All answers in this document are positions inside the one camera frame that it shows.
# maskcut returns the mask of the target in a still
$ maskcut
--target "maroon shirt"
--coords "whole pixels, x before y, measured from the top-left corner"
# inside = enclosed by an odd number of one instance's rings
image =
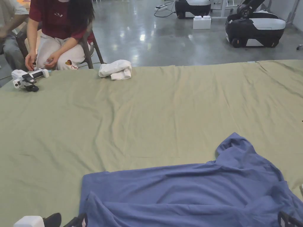
[[[67,19],[67,9],[70,2],[60,2],[58,0],[31,0],[29,18],[34,21],[42,21],[42,32],[53,38],[81,39],[86,29],[80,32],[72,32],[71,24]],[[92,43],[93,36],[87,38]]]

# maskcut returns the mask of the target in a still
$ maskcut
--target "hand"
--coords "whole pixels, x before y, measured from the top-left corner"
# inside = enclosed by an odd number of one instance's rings
[[[0,39],[6,38],[8,35],[8,32],[4,30],[3,28],[0,28]]]
[[[26,56],[25,58],[25,66],[27,67],[27,69],[29,71],[33,71],[34,70],[34,65],[33,63],[36,61],[36,57],[37,57],[37,54],[36,52],[30,52],[28,53],[28,55]]]
[[[61,56],[61,54],[54,52],[52,53],[49,58],[46,60],[47,64],[45,64],[45,68],[47,69],[52,69],[56,66],[59,57]]]

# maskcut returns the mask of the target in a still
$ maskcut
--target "dark long hair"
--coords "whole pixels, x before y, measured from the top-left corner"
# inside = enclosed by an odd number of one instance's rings
[[[82,31],[94,20],[92,0],[70,0],[67,12],[72,32]]]

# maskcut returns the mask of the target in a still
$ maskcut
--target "power strip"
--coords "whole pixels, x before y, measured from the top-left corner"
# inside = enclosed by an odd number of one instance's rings
[[[168,8],[167,5],[158,5],[158,6],[156,6],[155,11],[160,12],[160,11],[166,10],[167,8]]]

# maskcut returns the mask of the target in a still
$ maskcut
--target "person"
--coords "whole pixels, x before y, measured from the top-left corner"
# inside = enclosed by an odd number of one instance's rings
[[[78,69],[85,59],[79,40],[94,18],[92,0],[31,0],[27,26],[29,53],[25,58],[28,70],[34,70],[36,58],[37,68]],[[42,35],[36,55],[39,22]]]
[[[26,70],[13,30],[27,18],[28,11],[16,0],[0,0],[0,53],[12,70]]]

